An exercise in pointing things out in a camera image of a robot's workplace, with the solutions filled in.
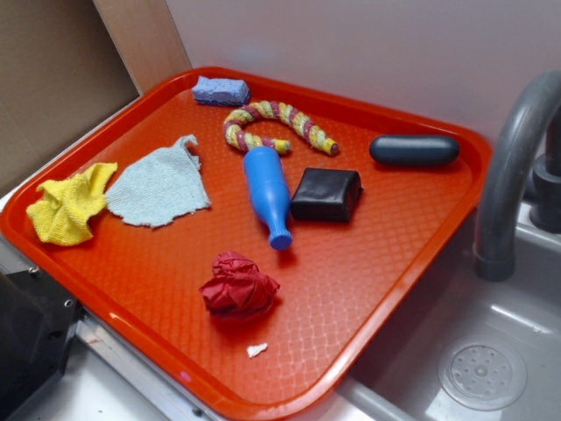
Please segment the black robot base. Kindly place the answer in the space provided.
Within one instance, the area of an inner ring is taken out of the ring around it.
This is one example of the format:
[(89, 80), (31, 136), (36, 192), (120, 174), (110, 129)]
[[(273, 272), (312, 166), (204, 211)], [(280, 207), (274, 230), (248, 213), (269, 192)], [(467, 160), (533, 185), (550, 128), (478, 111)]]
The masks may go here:
[(49, 274), (1, 275), (1, 419), (12, 420), (65, 374), (81, 307)]

